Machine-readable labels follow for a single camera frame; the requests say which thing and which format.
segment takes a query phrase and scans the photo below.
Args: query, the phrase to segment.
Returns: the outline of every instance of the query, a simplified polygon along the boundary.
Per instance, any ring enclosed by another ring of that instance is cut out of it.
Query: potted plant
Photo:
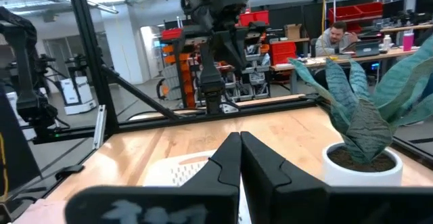
[[[371,94],[364,69],[350,60],[349,80],[343,69],[326,59],[328,90],[298,60],[290,60],[299,76],[330,102],[329,117],[344,143],[323,149],[323,177],[330,185],[400,185],[403,163],[387,149],[397,127],[433,114],[433,95],[412,107],[433,71],[433,37],[413,55],[395,64]]]

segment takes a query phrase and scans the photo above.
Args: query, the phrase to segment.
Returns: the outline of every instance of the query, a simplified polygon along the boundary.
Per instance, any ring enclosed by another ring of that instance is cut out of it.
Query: snake plant
[[[369,164],[379,156],[392,143],[397,127],[433,114],[433,95],[418,102],[433,72],[433,36],[413,55],[395,64],[373,93],[368,90],[364,69],[354,60],[349,61],[348,80],[337,63],[326,59],[328,90],[314,80],[302,62],[290,61],[299,76],[330,101],[331,123],[359,164]]]

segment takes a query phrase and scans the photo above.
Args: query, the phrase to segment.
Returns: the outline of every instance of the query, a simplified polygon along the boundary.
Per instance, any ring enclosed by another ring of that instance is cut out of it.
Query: pink cup
[[[403,51],[411,51],[413,45],[413,33],[403,36]]]

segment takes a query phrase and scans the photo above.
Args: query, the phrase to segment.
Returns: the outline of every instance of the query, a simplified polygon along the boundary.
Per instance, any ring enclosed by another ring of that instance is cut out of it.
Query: soil
[[[356,163],[345,147],[339,147],[328,153],[328,157],[333,163],[341,167],[363,173],[378,173],[395,167],[395,162],[386,154],[380,154],[370,164]]]

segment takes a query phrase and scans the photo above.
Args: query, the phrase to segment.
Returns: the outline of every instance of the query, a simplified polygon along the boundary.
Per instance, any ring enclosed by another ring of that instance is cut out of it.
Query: white pot
[[[332,162],[327,156],[333,150],[344,146],[344,143],[335,143],[322,151],[323,180],[331,186],[400,186],[403,176],[403,162],[397,154],[385,149],[387,154],[396,163],[393,169],[380,173],[363,173],[341,167]]]

